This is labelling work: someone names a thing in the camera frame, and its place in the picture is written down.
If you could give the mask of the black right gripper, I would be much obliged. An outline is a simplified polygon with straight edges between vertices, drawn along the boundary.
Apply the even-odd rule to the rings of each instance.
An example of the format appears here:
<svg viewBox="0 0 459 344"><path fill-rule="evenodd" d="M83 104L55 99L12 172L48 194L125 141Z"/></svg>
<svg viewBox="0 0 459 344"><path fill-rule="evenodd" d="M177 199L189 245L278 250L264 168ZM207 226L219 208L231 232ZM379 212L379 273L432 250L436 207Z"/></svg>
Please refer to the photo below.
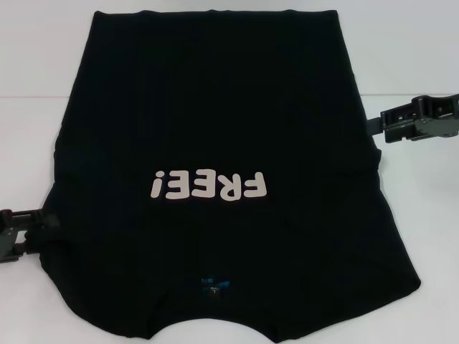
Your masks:
<svg viewBox="0 0 459 344"><path fill-rule="evenodd" d="M386 143L458 135L458 95L423 95L413 98L412 104L384 110L379 117L368 120L368 126L386 126Z"/></svg>

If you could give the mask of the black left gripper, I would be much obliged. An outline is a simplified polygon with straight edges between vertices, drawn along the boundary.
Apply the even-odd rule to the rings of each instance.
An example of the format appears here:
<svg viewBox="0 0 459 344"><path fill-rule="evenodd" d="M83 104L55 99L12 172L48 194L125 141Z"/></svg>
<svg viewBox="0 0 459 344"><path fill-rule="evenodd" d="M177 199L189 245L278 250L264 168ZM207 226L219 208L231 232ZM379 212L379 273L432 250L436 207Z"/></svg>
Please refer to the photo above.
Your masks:
<svg viewBox="0 0 459 344"><path fill-rule="evenodd" d="M16 243L21 229L58 226L54 214L44 214L41 209L28 211L1 210L1 263L16 262L23 254L39 253L50 240L44 231L26 231L25 240Z"/></svg>

